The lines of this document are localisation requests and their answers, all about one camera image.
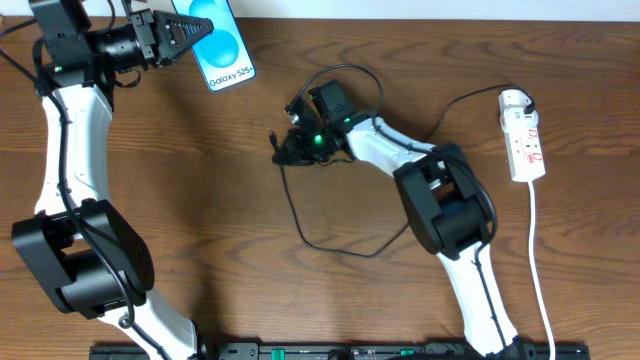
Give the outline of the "blue smartphone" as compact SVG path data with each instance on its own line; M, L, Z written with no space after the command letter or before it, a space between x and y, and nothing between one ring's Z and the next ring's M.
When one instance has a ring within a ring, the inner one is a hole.
M210 91L219 92L255 77L255 66L228 0L173 0L172 5L180 15L213 23L213 32L193 46Z

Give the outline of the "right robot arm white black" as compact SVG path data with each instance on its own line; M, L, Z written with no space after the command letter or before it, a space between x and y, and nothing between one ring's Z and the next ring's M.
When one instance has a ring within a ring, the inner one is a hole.
M293 126L272 143L274 163L310 166L343 151L392 177L414 236L448 275L467 343L483 358L505 356L518 332L490 258L497 212L461 149L414 140L375 111L357 110L337 80L309 95L285 105Z

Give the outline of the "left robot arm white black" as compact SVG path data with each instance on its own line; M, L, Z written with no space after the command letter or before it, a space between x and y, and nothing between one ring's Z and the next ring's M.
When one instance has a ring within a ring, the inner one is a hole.
M30 5L41 30L27 72L47 117L45 180L15 249L62 313L122 331L151 359L215 359L217 349L155 287L150 251L111 201L107 138L120 75L175 63L213 31L211 20L127 10L94 29L79 1Z

